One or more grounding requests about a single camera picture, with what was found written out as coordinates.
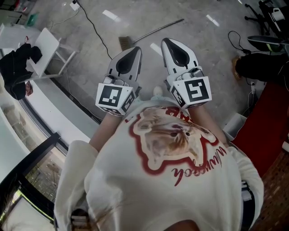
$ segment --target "red carpet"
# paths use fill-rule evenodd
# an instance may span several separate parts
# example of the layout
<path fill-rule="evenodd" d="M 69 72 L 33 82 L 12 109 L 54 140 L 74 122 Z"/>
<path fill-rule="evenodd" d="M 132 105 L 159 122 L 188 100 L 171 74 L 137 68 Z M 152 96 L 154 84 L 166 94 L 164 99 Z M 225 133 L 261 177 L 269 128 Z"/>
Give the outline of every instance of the red carpet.
<path fill-rule="evenodd" d="M 280 154 L 287 139 L 289 92 L 268 83 L 253 112 L 233 140 L 253 162 L 262 177 Z"/>

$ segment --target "white sweatshirt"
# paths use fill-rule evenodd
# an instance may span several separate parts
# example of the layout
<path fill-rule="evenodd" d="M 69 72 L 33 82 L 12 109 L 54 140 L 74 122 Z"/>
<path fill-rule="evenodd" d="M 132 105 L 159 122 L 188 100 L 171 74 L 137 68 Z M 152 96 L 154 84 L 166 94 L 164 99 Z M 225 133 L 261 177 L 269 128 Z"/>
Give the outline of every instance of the white sweatshirt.
<path fill-rule="evenodd" d="M 163 231 L 182 220 L 201 231 L 238 231 L 241 180 L 255 195 L 255 222 L 264 186 L 249 158 L 173 103 L 149 101 L 122 121 L 99 153 L 83 141 L 70 145 L 55 215 L 59 230 L 71 230 L 71 213 L 84 195 L 101 231 Z"/>

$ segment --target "gray floor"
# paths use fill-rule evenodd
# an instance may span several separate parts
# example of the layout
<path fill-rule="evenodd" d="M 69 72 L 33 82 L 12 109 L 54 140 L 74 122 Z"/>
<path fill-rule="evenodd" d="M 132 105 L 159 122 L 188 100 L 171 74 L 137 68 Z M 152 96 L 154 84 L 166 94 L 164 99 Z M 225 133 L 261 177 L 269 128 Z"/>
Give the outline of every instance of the gray floor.
<path fill-rule="evenodd" d="M 245 15 L 252 15 L 245 8 L 244 1 L 240 4 L 238 0 L 80 0 L 80 3 L 94 22 L 112 57 L 121 52 L 119 36 L 137 39 L 167 23 L 185 19 L 137 43 L 143 52 L 138 79 L 143 88 L 140 92 L 142 99 L 149 99 L 156 85 L 163 86 L 165 90 L 163 81 L 167 71 L 162 57 L 150 45 L 155 43 L 160 46 L 163 38 L 170 37 L 192 48 L 204 74 L 209 76 L 213 100 L 206 107 L 220 126 L 223 127 L 235 112 L 246 109 L 250 87 L 245 80 L 237 82 L 231 71 L 231 59 L 242 55 L 242 52 L 234 49 L 227 37 L 230 30 L 235 30 L 241 35 L 244 48 L 256 50 L 246 38 L 259 35 L 259 27 L 254 22 L 244 20 Z M 39 12 L 35 26 L 39 29 L 49 28 L 52 21 L 57 23 L 72 16 L 75 12 L 69 4 L 70 1 L 64 0 L 38 0 L 32 11 Z M 250 4 L 257 7 L 257 1 Z M 118 18 L 109 18 L 103 14 L 105 10 Z M 208 20 L 207 15 L 219 26 Z M 92 25 L 83 10 L 80 10 L 67 22 L 53 26 L 51 31 L 68 45 L 80 50 L 68 67 L 70 90 L 85 107 L 102 117 L 103 113 L 94 104 L 98 83 L 102 82 L 110 59 Z M 238 37 L 232 34 L 232 41 L 237 45 Z M 53 60 L 50 68 L 56 69 L 58 62 Z M 58 81 L 68 89 L 66 73 Z"/>

